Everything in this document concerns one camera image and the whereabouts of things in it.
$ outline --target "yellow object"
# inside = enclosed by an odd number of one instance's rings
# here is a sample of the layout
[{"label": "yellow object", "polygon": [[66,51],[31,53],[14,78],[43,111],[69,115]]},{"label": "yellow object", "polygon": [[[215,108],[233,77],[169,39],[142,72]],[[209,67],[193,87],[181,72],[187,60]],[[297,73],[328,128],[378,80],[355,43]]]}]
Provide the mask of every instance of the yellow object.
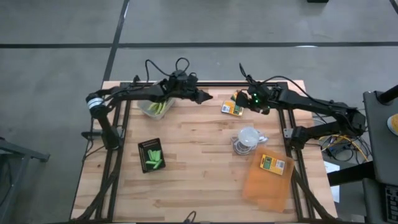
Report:
[{"label": "yellow object", "polygon": [[263,154],[260,168],[282,175],[284,173],[285,161]]},{"label": "yellow object", "polygon": [[236,106],[235,102],[233,101],[226,100],[224,101],[223,106],[221,107],[221,112],[232,114],[235,116],[242,116],[243,108],[240,106]]},{"label": "yellow object", "polygon": [[[368,158],[365,156],[365,154],[363,153],[362,149],[355,142],[353,142],[351,139],[347,138],[346,136],[341,136],[341,135],[338,135],[338,134],[332,134],[331,136],[336,137],[336,138],[342,138],[342,139],[345,139],[345,140],[349,141],[362,154],[362,156],[365,158],[366,162],[369,162]],[[334,146],[335,144],[337,144],[340,141],[341,140],[337,141],[336,143],[332,143],[328,147],[326,147],[326,148],[324,148],[322,150],[325,150],[325,149],[327,149],[329,147],[332,147],[332,146]]]}]

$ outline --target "wooden table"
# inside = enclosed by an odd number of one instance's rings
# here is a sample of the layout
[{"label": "wooden table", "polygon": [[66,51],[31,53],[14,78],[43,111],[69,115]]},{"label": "wooden table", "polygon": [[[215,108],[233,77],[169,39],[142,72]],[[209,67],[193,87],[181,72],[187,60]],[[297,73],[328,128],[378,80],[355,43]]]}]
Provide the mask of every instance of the wooden table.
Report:
[{"label": "wooden table", "polygon": [[[304,88],[303,81],[296,82]],[[119,82],[104,82],[103,87],[118,85]],[[299,91],[291,83],[289,88]],[[230,143],[232,134],[245,126],[254,126],[269,137],[268,149],[285,153],[278,112],[271,110],[265,116],[245,109],[242,117],[223,114],[222,102],[228,100],[238,87],[203,89],[214,98],[202,105],[177,100],[160,121],[142,114],[137,109],[137,102],[132,102],[114,222],[182,222],[192,210],[198,213],[196,222],[296,221],[292,194],[283,213],[258,210],[257,206],[241,198],[252,155],[236,155]],[[295,110],[294,115],[298,126],[313,126],[311,113]],[[161,140],[167,166],[143,174],[137,143],[154,138]],[[100,146],[102,142],[95,141],[93,149]],[[78,217],[98,193],[105,155],[106,151],[100,150],[85,161],[72,218]],[[312,192],[336,217],[319,147],[307,146],[303,157]],[[304,214],[307,214],[301,190],[300,194]]]}]

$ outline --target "gray floor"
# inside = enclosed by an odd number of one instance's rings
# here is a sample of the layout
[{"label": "gray floor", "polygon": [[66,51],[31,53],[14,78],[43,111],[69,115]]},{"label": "gray floor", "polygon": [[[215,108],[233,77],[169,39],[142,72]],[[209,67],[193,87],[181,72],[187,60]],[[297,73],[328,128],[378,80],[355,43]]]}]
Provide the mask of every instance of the gray floor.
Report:
[{"label": "gray floor", "polygon": [[[111,43],[122,4],[3,0],[0,44]],[[120,42],[398,41],[397,21],[388,0],[131,0]],[[109,51],[0,49],[0,136],[51,154],[31,162],[13,223],[68,219],[90,123],[84,99],[100,88]],[[255,78],[302,79],[314,97],[360,108],[362,92],[398,83],[398,47],[119,49],[110,79],[145,79],[147,58],[171,72],[181,56],[201,80],[242,80],[242,62]]]}]

